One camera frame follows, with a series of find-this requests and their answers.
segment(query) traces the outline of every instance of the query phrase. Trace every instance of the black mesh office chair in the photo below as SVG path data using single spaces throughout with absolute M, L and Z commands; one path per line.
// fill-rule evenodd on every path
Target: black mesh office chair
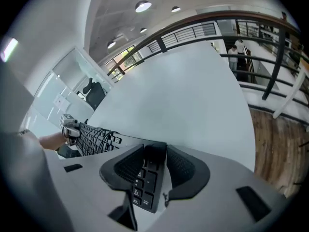
M 98 82 L 93 83 L 92 78 L 89 79 L 88 85 L 83 88 L 83 93 L 88 93 L 86 96 L 86 102 L 93 108 L 93 110 L 96 110 L 98 105 L 105 97 L 105 93 L 101 84 Z

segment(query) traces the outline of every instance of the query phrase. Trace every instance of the wooden floor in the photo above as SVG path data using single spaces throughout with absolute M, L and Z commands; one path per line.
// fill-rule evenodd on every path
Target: wooden floor
M 309 140 L 300 123 L 250 109 L 255 133 L 254 172 L 272 184 L 286 197 L 296 193 L 308 169 L 309 146 L 298 146 Z

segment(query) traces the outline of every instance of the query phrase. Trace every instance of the white desk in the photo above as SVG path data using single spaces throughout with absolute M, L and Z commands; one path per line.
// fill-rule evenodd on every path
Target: white desk
M 254 171 L 248 105 L 229 66 L 207 42 L 175 48 L 129 71 L 88 124 L 223 156 Z

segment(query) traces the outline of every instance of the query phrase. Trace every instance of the white pillar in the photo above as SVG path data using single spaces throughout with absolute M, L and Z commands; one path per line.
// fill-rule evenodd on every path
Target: white pillar
M 282 106 L 280 108 L 278 108 L 272 115 L 273 118 L 277 118 L 282 112 L 283 110 L 286 108 L 286 106 L 291 102 L 291 100 L 293 99 L 293 97 L 295 96 L 295 94 L 297 93 L 297 91 L 299 90 L 300 86 L 302 85 L 304 79 L 305 79 L 305 72 L 304 72 L 304 68 L 301 68 L 298 77 L 296 78 L 296 81 L 290 91 L 290 93 L 288 94 L 288 96 L 284 99 L 284 102 L 282 104 Z

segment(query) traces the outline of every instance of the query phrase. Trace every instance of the window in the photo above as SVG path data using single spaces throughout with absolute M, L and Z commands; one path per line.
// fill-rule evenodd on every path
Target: window
M 110 71 L 116 65 L 116 63 L 118 63 L 125 55 L 127 55 L 133 49 L 134 49 L 134 46 L 131 46 L 127 48 L 126 50 L 124 50 L 122 53 L 112 58 L 110 61 L 108 61 L 105 64 L 107 71 Z M 120 80 L 123 77 L 123 73 L 127 73 L 129 70 L 134 68 L 135 67 L 134 64 L 140 60 L 142 60 L 142 58 L 139 52 L 134 53 L 133 56 L 129 57 L 126 61 L 120 64 L 120 66 L 115 71 L 112 72 L 112 75 L 115 77 L 113 78 L 113 80 L 115 82 Z

